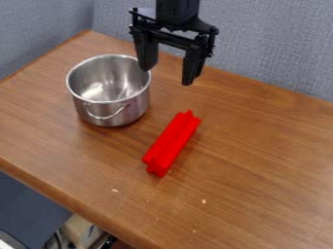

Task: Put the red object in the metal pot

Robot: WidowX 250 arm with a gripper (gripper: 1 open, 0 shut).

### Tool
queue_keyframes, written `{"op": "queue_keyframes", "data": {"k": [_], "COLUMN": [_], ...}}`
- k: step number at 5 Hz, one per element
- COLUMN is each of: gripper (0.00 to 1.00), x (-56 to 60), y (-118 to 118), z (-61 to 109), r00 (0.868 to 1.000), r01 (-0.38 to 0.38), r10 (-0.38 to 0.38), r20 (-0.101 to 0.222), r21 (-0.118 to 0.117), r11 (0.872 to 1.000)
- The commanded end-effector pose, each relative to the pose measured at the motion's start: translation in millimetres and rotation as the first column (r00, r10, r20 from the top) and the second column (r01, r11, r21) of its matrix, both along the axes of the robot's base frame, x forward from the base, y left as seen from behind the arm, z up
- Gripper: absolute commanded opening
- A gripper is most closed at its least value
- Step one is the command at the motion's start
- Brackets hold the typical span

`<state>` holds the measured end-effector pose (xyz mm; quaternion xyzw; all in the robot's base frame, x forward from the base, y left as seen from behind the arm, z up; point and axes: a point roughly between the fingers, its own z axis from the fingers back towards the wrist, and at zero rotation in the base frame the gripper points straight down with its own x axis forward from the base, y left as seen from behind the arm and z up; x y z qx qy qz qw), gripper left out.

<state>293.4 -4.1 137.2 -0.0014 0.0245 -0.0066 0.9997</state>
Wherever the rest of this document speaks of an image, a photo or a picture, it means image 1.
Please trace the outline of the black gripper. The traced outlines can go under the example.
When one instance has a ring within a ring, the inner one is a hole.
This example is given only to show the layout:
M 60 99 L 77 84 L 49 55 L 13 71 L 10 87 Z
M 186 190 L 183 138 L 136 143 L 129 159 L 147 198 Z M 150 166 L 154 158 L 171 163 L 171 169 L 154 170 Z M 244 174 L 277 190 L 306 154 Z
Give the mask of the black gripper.
M 200 76 L 206 57 L 214 54 L 218 29 L 199 19 L 200 0 L 156 0 L 154 8 L 133 7 L 129 34 L 139 66 L 148 71 L 158 63 L 159 44 L 186 51 L 182 85 Z

